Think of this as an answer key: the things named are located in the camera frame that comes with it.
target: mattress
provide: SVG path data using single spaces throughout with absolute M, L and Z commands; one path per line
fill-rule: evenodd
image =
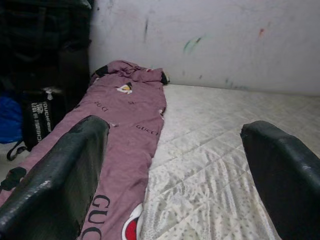
M 164 87 L 142 240 L 278 240 L 242 146 L 243 124 L 270 122 L 320 157 L 320 97 Z

